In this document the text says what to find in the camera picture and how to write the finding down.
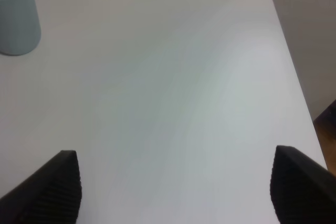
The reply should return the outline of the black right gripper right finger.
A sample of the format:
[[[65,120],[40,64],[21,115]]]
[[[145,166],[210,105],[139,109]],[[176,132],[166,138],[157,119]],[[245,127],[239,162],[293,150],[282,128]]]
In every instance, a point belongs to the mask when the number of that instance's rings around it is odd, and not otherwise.
[[[335,176],[294,147],[276,147],[270,198],[280,223],[335,223]]]

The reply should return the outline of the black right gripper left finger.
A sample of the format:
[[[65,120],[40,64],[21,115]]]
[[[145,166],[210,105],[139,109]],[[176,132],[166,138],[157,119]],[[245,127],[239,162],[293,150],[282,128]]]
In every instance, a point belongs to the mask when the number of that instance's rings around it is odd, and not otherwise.
[[[76,223],[82,186],[76,151],[60,151],[1,198],[1,223]]]

